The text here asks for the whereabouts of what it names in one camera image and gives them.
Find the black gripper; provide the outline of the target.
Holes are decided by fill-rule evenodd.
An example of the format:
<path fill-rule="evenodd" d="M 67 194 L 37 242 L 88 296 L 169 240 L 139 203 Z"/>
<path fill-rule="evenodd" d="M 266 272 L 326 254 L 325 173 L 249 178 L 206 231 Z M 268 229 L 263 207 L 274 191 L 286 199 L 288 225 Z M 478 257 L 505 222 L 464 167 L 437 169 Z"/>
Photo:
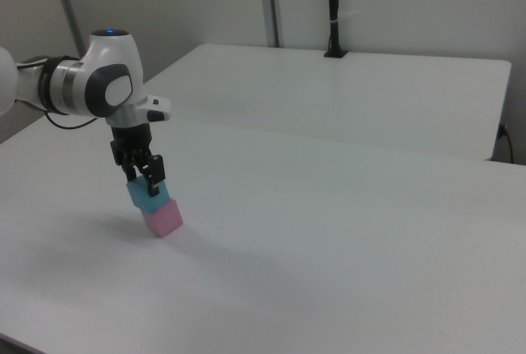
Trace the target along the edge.
<path fill-rule="evenodd" d="M 164 161 L 160 154 L 152 155 L 150 125 L 140 124 L 128 128 L 111 127 L 113 140 L 110 142 L 114 161 L 126 176 L 127 182 L 132 182 L 142 174 L 137 166 L 148 166 L 147 177 L 150 197 L 159 194 L 159 184 L 165 179 Z"/>

